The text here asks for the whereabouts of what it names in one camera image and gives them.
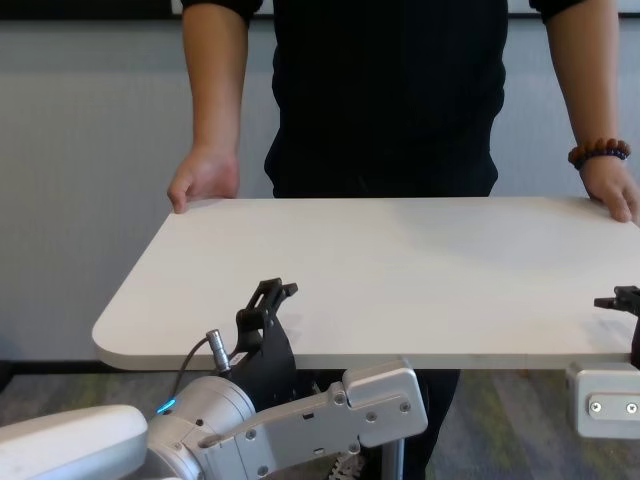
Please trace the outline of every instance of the gray carpet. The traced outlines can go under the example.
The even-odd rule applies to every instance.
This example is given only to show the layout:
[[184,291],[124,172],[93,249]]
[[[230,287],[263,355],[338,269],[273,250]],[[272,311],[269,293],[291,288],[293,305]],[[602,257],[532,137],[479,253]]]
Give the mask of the gray carpet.
[[[17,376],[0,394],[0,426],[116,403],[134,405],[150,417],[173,378],[167,373]],[[465,372],[428,478],[640,479],[640,441],[582,439],[567,424],[565,409],[563,372]],[[320,480],[329,465],[325,459],[270,478]]]

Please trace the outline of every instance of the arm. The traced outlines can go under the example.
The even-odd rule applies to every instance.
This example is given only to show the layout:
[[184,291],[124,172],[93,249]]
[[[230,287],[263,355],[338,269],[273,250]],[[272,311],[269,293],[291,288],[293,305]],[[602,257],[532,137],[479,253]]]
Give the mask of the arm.
[[193,142],[233,154],[240,136],[247,25],[236,12],[212,4],[187,8],[182,21]]
[[[613,0],[538,2],[565,4],[545,18],[553,65],[579,144],[618,138],[618,14]],[[640,192],[617,157],[595,157],[582,168],[589,194],[619,221],[639,222]]]
[[618,137],[618,13],[586,0],[547,22],[553,65],[578,143]]
[[254,1],[184,0],[184,50],[193,97],[193,147],[168,195],[177,213],[201,198],[234,197],[236,150]]

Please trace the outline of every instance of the black t-shirt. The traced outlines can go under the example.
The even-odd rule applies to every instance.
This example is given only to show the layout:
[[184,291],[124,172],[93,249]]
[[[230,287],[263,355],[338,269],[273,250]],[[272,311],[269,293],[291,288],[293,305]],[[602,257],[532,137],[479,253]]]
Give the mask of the black t-shirt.
[[[579,1],[530,4],[547,21]],[[249,22],[262,2],[183,0],[185,8],[196,3],[231,8]],[[337,156],[343,168],[395,162],[446,177],[449,165],[484,162],[479,175],[495,181],[489,135],[504,98],[507,0],[273,3],[273,92],[288,141],[331,152],[327,161]],[[336,153],[345,151],[359,154]]]

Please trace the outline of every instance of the black cable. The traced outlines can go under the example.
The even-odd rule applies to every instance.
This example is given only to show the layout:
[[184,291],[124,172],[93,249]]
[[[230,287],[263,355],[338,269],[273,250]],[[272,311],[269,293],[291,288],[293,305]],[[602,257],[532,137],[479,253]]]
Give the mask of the black cable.
[[169,400],[176,398],[176,395],[178,394],[178,388],[180,387],[180,380],[182,380],[182,375],[184,374],[184,371],[187,369],[187,365],[189,365],[191,358],[195,355],[198,349],[202,347],[202,345],[204,345],[205,343],[207,343],[207,337],[203,338],[198,343],[196,343],[195,346],[189,352],[189,354],[185,357],[184,362],[182,362],[182,366],[178,371],[178,376],[176,377],[176,380],[173,383],[173,388],[171,389],[171,395],[169,395]]

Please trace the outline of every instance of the black clamp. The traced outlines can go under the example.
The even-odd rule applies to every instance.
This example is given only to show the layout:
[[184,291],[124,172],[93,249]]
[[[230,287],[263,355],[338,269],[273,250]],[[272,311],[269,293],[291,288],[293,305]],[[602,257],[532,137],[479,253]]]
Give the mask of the black clamp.
[[593,304],[598,308],[628,312],[638,317],[631,341],[630,363],[640,370],[640,288],[616,287],[613,291],[615,297],[596,298]]
[[276,314],[282,302],[297,291],[295,283],[264,280],[236,315],[238,343],[229,355],[231,370],[224,376],[249,395],[256,411],[295,397],[296,362]]

